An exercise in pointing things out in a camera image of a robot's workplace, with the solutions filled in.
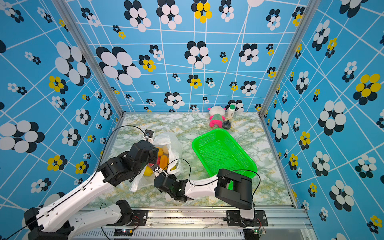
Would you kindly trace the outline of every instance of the patterned wall panel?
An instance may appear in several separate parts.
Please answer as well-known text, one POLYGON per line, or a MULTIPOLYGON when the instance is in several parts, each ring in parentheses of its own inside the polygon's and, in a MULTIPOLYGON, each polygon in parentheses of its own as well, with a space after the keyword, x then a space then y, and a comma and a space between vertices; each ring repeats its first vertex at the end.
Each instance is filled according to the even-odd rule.
POLYGON ((323 0, 262 116, 318 239, 384 239, 383 13, 323 0))
POLYGON ((69 0, 127 112, 256 111, 308 0, 69 0))
POLYGON ((25 210, 90 176, 118 116, 51 1, 0 10, 2 239, 25 210))

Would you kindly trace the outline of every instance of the green basket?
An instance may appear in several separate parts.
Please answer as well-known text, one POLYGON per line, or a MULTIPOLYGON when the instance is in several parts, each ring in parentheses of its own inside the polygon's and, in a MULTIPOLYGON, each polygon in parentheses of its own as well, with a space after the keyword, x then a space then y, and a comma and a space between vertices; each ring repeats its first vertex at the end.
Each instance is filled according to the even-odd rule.
MULTIPOLYGON (((211 177, 222 168, 230 171, 248 169, 257 172, 255 162, 224 129, 217 128, 195 138, 192 148, 211 177)), ((256 175, 249 171, 236 171, 236 173, 250 178, 256 175)))

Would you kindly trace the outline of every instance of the marble tabletop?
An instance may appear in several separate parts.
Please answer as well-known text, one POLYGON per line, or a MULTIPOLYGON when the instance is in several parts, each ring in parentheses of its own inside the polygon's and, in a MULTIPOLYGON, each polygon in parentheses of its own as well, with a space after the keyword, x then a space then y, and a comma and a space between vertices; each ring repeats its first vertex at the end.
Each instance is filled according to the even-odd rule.
MULTIPOLYGON (((230 134, 255 161, 261 184, 254 195, 255 205, 291 205, 292 202, 284 185, 283 179, 275 162, 270 145, 257 113, 235 113, 231 120, 230 134)), ((173 132, 183 146, 182 158, 191 165, 190 179, 210 177, 192 149, 192 141, 204 133, 213 130, 209 127, 208 113, 129 113, 125 115, 123 125, 134 125, 141 129, 155 131, 156 135, 173 132)), ((110 157, 128 151, 132 144, 142 139, 142 133, 133 127, 123 127, 118 132, 110 157)), ((177 179, 188 179, 189 167, 182 162, 184 172, 177 179)), ((252 179, 253 190, 258 184, 258 177, 252 179)), ((117 187, 94 199, 88 207, 100 207, 105 202, 114 204, 125 199, 131 207, 164 207, 164 206, 228 206, 215 197, 201 197, 193 201, 181 203, 166 198, 153 185, 130 192, 131 183, 122 182, 117 187)))

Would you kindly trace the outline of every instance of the plush toy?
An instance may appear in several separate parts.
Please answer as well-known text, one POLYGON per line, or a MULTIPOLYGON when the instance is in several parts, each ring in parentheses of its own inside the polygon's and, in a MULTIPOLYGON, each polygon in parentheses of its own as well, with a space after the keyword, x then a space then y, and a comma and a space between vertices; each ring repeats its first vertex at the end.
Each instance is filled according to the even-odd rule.
POLYGON ((222 108, 220 106, 213 106, 211 108, 208 108, 209 110, 209 119, 211 120, 209 122, 210 127, 214 127, 217 125, 219 128, 222 128, 223 121, 225 120, 225 108, 222 108))

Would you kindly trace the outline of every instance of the white plastic bag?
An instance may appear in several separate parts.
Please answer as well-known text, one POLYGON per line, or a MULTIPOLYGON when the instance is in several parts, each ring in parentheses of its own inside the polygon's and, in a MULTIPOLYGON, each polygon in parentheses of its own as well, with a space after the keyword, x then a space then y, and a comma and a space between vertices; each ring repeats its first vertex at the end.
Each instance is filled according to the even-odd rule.
MULTIPOLYGON (((164 145, 168 148, 168 162, 172 162, 175 159, 181 158, 183 154, 183 146, 177 139, 176 135, 172 132, 164 132, 157 136, 153 141, 153 145, 155 147, 163 147, 164 145)), ((144 176, 145 168, 135 177, 132 181, 132 185, 129 188, 131 192, 136 192, 138 189, 153 185, 153 181, 155 179, 155 175, 151 175, 150 177, 144 176)), ((183 167, 181 166, 181 160, 177 160, 168 165, 167 168, 168 174, 179 175, 183 172, 183 167)))

